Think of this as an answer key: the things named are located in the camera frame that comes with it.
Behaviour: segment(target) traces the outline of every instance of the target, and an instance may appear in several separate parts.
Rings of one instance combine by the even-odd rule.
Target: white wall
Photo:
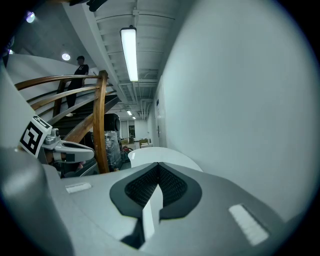
[[[149,138],[147,121],[134,120],[134,133],[136,140]]]
[[[14,84],[23,82],[30,79],[41,78],[41,77],[48,77],[48,76],[60,76],[60,75],[73,75],[77,70],[78,66],[72,65],[63,61],[58,61],[49,58],[43,58],[38,56],[31,56],[31,55],[23,55],[23,54],[12,54],[9,57],[8,64],[7,64],[7,72],[13,81]],[[93,75],[92,71],[95,69],[90,69],[89,75]],[[86,84],[95,84],[96,79],[86,79]],[[44,84],[39,84],[33,87],[29,87],[19,92],[21,95],[26,99],[29,100],[33,97],[38,95],[42,95],[54,90],[57,90],[59,86],[59,82],[48,82]],[[88,91],[80,92],[77,96],[81,94],[86,94]],[[83,96],[76,100],[76,104],[80,103],[84,100],[93,97],[92,95]],[[39,114],[51,107],[53,107],[54,102],[51,102],[43,107],[40,107],[36,110],[36,114]],[[68,105],[65,103],[61,106],[61,112],[66,110]],[[41,116],[44,120],[49,120],[52,118],[52,111],[48,112],[47,114]]]
[[[149,115],[147,120],[147,132],[148,132],[148,138],[151,139],[151,143],[153,147],[158,147],[158,139],[157,139],[157,133],[156,133],[156,116],[155,116],[155,102],[151,103],[150,109],[149,109]]]
[[[286,13],[272,1],[198,0],[162,76],[168,148],[285,221],[304,209],[318,177],[320,79]]]

